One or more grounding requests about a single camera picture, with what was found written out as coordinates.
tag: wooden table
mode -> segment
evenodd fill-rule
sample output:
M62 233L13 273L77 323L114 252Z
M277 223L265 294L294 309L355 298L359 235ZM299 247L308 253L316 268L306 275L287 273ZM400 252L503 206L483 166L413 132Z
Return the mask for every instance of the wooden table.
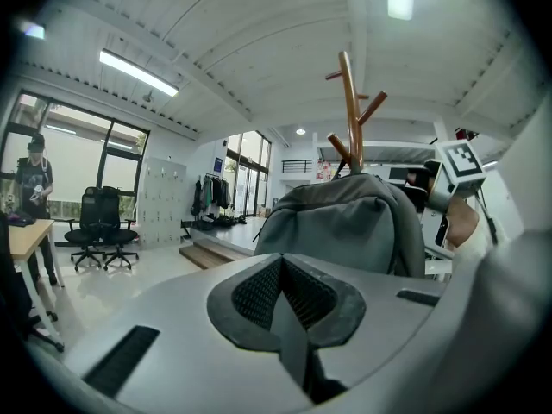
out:
M37 219L36 222L27 227L15 227L9 226L9 251L14 262L21 268L23 280L27 287L28 294L33 300L34 307L38 311L41 321L50 333L50 336L56 341L63 344L60 334L53 327L52 321L46 314L46 309L38 292L36 291L33 278L28 269L28 258L35 252L41 241L46 235L50 237L50 250L52 252L53 268L55 269L58 277L58 283L60 286L65 286L63 277L61 276L60 264L58 262L58 255L55 250L55 244L53 243L53 220L52 219Z

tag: white wooden ceiling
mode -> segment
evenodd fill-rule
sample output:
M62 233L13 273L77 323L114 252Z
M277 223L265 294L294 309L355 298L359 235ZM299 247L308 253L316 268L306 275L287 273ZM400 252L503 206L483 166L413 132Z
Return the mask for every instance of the white wooden ceiling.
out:
M38 21L47 39L26 39L16 72L110 94L200 141L345 121L340 80L323 78L341 50L359 91L389 94L374 117L400 120L402 133L442 117L509 141L547 82L500 0L415 0L409 22L391 19L386 0L50 0ZM151 88L99 63L103 48L179 94L145 102Z

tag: black railing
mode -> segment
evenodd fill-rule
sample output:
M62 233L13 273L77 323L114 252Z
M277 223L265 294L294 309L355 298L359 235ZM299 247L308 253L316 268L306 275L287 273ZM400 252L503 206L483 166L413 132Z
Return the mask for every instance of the black railing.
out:
M312 160L284 160L283 173L307 173L312 170Z

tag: wooden step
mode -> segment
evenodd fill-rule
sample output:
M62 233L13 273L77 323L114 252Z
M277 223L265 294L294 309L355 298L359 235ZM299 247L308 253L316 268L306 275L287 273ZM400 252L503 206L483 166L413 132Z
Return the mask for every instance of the wooden step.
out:
M224 247L224 245L217 244L216 242L206 238L194 241L193 245L211 252L225 262L234 262L235 260L242 260L249 257L246 254L236 252L232 248Z
M206 270L207 268L214 268L226 264L225 260L222 260L216 254L203 250L196 245L190 245L188 247L179 248L180 254L186 259L191 260L199 268Z

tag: hand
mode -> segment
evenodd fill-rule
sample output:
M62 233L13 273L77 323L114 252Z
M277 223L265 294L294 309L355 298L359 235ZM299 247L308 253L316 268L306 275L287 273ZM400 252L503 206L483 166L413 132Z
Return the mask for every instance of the hand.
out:
M416 174L409 173L407 175L409 184L414 185ZM429 191L433 188L435 178L430 178ZM447 210L448 218L448 233L447 241L455 247L459 247L472 235L480 221L478 213L472 209L466 202L456 195L450 199Z

